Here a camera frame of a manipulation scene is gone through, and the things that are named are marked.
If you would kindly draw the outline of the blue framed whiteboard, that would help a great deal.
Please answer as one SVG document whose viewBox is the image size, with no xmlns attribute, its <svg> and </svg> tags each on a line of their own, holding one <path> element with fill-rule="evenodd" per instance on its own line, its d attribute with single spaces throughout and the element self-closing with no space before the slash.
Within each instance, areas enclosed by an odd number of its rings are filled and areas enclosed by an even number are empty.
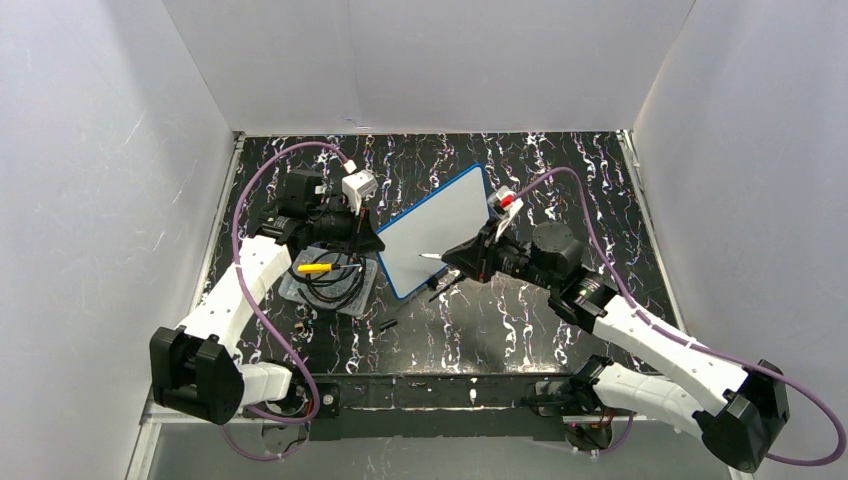
<svg viewBox="0 0 848 480">
<path fill-rule="evenodd" d="M 476 236 L 489 219 L 487 186 L 483 167 L 473 165 L 378 229 L 385 245 L 379 263 L 396 299 L 409 297 L 446 268 L 432 254 Z"/>
</svg>

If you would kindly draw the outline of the black marker cap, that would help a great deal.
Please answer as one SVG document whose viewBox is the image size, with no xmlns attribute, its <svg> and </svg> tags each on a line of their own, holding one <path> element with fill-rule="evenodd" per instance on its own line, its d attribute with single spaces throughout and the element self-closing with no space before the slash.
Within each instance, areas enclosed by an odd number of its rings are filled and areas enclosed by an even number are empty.
<svg viewBox="0 0 848 480">
<path fill-rule="evenodd" d="M 380 332 L 383 332 L 383 331 L 385 331 L 385 330 L 388 330 L 388 329 L 390 329 L 390 328 L 392 328 L 392 327 L 396 326 L 396 325 L 397 325 L 397 323 L 398 323 L 398 321 L 397 321 L 396 319 L 386 320 L 386 321 L 384 321 L 384 322 L 382 322 L 382 323 L 380 324 L 380 326 L 379 326 L 379 331 L 380 331 Z"/>
</svg>

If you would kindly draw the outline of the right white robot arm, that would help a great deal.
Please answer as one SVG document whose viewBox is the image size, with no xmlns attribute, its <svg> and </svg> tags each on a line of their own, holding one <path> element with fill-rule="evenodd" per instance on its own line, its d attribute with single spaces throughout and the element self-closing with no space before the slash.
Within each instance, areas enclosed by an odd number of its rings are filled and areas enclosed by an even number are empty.
<svg viewBox="0 0 848 480">
<path fill-rule="evenodd" d="M 700 439 L 727 466 L 755 472 L 789 419 L 780 369 L 767 360 L 742 367 L 675 327 L 630 305 L 618 288 L 582 263 L 584 246 L 562 223 L 537 226 L 528 242 L 488 221 L 440 258 L 480 283 L 502 273 L 548 290 L 565 322 L 611 342 L 659 371 L 650 377 L 595 359 L 571 378 L 590 403 L 641 413 Z"/>
</svg>

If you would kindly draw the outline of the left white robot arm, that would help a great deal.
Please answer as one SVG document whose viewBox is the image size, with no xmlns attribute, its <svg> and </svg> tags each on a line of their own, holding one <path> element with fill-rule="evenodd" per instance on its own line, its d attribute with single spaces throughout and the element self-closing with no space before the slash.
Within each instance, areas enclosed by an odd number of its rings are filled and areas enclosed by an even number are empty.
<svg viewBox="0 0 848 480">
<path fill-rule="evenodd" d="M 153 334 L 155 403 L 224 425 L 248 405 L 284 399 L 291 369 L 274 362 L 239 365 L 237 343 L 268 290 L 307 247 L 323 243 L 352 253 L 356 272 L 365 271 L 366 254 L 384 250 L 364 205 L 376 189 L 367 170 L 345 176 L 336 190 L 326 190 L 317 172 L 292 171 L 277 197 L 249 221 L 233 263 L 206 299 L 175 327 Z"/>
</svg>

